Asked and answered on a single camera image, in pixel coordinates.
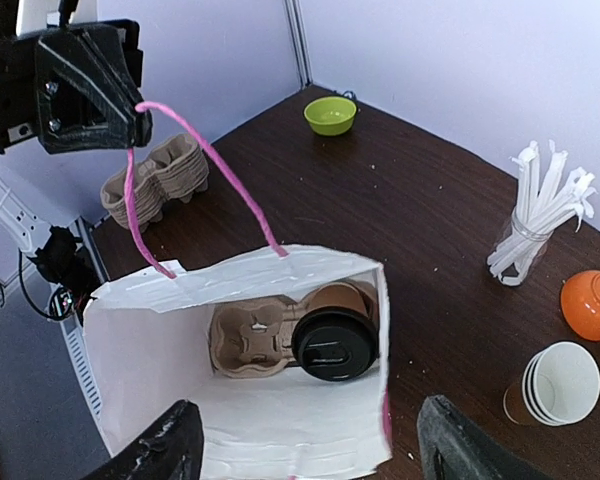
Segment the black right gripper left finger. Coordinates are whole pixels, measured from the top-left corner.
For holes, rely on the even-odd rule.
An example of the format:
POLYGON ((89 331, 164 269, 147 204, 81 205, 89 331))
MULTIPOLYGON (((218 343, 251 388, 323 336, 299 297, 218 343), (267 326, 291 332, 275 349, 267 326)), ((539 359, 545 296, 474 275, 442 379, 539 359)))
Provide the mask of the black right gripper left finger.
POLYGON ((179 400, 89 480, 192 479, 201 475, 204 432, 199 408, 179 400))

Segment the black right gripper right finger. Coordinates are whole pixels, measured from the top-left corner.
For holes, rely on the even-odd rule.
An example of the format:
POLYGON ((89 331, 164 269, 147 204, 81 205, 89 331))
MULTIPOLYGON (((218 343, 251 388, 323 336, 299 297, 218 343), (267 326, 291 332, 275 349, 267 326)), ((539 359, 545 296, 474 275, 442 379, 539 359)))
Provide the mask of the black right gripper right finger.
POLYGON ((424 400, 417 433, 426 479, 549 479, 503 448, 443 395, 424 400))

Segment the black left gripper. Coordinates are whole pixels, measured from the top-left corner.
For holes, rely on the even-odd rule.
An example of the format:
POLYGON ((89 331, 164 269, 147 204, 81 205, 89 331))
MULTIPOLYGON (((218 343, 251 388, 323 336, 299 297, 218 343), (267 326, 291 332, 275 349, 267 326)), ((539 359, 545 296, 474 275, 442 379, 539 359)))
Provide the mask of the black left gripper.
POLYGON ((139 33, 119 19, 1 38, 0 154, 31 138, 49 154, 146 146, 139 33))

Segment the white pink paper bag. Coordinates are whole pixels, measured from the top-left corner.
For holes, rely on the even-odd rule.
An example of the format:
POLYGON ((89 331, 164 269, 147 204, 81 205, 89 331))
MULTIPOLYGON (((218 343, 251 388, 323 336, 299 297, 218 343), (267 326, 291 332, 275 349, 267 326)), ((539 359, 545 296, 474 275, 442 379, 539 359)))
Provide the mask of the white pink paper bag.
POLYGON ((191 408, 204 479, 353 479, 389 460, 390 306, 382 263, 280 245, 189 271, 150 259, 103 284, 83 340, 111 454, 191 408))

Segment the stack of pulp cup carriers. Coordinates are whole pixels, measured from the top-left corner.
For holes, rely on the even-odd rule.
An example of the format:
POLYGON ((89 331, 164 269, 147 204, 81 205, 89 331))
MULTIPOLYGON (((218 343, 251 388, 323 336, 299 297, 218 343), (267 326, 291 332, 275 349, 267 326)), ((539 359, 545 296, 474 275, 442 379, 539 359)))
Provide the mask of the stack of pulp cup carriers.
POLYGON ((209 165, 204 151, 189 134, 182 133, 155 147, 134 165, 133 185, 139 230, 163 218, 171 200, 187 203, 208 188, 209 165))

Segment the stack of brown paper cups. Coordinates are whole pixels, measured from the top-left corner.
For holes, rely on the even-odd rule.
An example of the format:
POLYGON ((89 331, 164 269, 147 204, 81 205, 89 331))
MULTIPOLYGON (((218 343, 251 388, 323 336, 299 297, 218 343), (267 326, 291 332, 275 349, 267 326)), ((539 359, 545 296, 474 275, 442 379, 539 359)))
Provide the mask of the stack of brown paper cups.
POLYGON ((574 342, 557 342, 537 353, 505 391, 503 410, 518 425, 567 426, 584 420, 600 396, 593 356, 574 342))

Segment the single pulp cup carrier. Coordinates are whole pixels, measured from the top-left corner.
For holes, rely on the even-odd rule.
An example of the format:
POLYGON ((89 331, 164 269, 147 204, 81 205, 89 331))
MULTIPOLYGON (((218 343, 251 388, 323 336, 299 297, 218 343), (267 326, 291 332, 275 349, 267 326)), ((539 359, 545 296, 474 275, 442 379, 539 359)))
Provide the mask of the single pulp cup carrier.
POLYGON ((233 379, 265 378, 296 367, 292 333, 306 302, 284 295, 218 305, 209 329, 214 368, 233 379))

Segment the single brown paper cup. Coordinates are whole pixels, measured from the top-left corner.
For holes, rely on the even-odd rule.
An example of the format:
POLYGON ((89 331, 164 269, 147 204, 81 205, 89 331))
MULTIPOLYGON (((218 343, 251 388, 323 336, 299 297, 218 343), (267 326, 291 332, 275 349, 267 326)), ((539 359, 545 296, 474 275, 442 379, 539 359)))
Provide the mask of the single brown paper cup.
POLYGON ((355 321, 369 330, 379 328, 377 289, 368 282, 339 281, 315 290, 306 302, 305 313, 331 315, 355 321))

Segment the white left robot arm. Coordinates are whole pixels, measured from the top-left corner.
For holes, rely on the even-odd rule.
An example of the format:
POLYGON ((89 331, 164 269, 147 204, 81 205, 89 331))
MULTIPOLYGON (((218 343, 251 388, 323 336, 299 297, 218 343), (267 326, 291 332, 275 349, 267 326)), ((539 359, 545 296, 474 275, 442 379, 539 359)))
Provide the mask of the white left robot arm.
MULTIPOLYGON (((148 46, 144 34, 155 25, 158 1, 98 1, 101 19, 130 18, 142 25, 141 45, 148 46)), ((24 142, 0 155, 0 176, 25 204, 43 218, 65 226, 80 214, 100 213, 96 199, 100 184, 126 163, 126 153, 117 151, 86 151, 48 155, 36 139, 24 142)), ((0 226, 0 265, 13 263, 16 243, 0 226)))

